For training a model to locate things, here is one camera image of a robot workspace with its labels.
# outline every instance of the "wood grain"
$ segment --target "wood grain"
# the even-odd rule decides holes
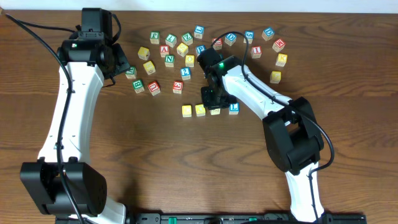
[[[79,11],[7,11],[18,19],[72,28]],[[184,60],[165,68],[159,46],[175,34],[178,43],[195,25],[206,27],[210,46],[226,31],[253,30],[260,59],[248,59],[252,72],[269,83],[272,70],[282,81],[272,88],[292,98],[306,97],[336,147],[335,163],[319,173],[323,206],[332,212],[359,212],[369,223],[398,222],[398,17],[382,14],[117,12],[119,43],[144,84],[157,80],[162,93],[135,94],[131,81],[101,91],[91,133],[92,166],[106,177],[108,194],[136,208],[165,213],[255,213],[288,210],[285,176],[266,152],[260,120],[242,105],[237,116],[183,119],[184,104],[201,102],[206,85],[196,64],[183,94],[172,93]],[[272,41],[261,31],[273,27],[287,45],[288,62],[276,67]],[[35,31],[56,49],[67,33]],[[148,47],[156,73],[146,75],[140,46]],[[238,37],[225,56],[242,55]],[[22,162],[35,161],[48,133],[58,93],[58,65],[29,34],[0,17],[0,223],[53,223],[43,216],[19,180]],[[322,150],[321,163],[328,160]]]

